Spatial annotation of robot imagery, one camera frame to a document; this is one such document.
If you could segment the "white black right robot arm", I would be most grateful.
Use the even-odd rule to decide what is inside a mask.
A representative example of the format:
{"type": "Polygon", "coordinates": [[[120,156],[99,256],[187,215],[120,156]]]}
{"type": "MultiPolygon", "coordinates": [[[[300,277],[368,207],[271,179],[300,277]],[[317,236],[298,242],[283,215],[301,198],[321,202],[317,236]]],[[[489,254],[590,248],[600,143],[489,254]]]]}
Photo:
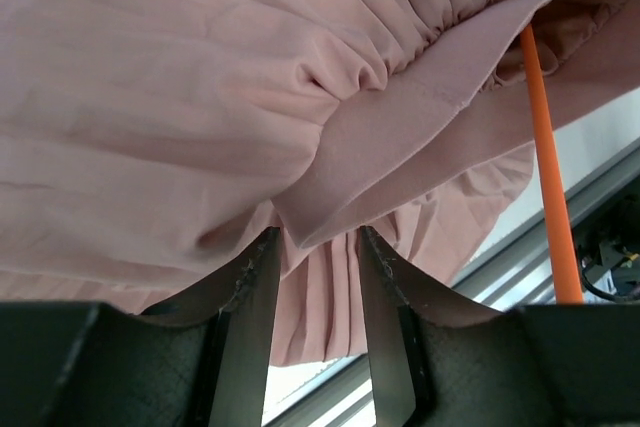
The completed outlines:
{"type": "Polygon", "coordinates": [[[639,302],[639,196],[603,204],[573,230],[585,299],[592,303],[639,302]]]}

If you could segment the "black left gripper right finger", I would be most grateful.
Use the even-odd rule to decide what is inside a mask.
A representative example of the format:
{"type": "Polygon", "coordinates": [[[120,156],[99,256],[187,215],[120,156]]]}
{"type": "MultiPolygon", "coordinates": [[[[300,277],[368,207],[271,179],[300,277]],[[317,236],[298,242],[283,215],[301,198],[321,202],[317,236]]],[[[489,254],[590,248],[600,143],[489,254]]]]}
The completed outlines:
{"type": "Polygon", "coordinates": [[[635,305],[499,312],[425,274],[372,228],[360,283],[381,426],[635,426],[635,305]]]}

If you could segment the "pink pleated skirt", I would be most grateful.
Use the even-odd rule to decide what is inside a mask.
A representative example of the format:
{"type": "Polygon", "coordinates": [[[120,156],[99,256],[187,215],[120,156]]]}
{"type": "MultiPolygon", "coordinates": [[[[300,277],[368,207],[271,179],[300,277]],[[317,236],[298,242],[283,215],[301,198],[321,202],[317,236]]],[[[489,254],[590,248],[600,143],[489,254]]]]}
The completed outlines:
{"type": "Polygon", "coordinates": [[[557,125],[637,88],[639,0],[1,0],[1,296],[140,312],[283,234],[271,361],[366,349],[357,230],[451,281],[557,125]]]}

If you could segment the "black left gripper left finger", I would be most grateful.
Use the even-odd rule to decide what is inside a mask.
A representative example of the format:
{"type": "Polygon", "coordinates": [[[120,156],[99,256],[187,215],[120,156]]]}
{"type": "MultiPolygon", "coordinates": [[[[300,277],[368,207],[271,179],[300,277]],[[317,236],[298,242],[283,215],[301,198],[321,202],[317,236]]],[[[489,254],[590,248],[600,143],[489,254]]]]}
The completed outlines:
{"type": "Polygon", "coordinates": [[[102,302],[1,306],[5,426],[257,426],[281,237],[145,309],[102,302]]]}

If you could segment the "orange plastic hanger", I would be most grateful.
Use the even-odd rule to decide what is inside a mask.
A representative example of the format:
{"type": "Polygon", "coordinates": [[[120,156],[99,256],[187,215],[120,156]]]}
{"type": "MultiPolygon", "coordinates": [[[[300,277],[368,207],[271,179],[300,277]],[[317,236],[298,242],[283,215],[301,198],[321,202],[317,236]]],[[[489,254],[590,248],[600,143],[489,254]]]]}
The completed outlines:
{"type": "Polygon", "coordinates": [[[584,302],[548,97],[533,27],[520,34],[556,302],[584,302]]]}

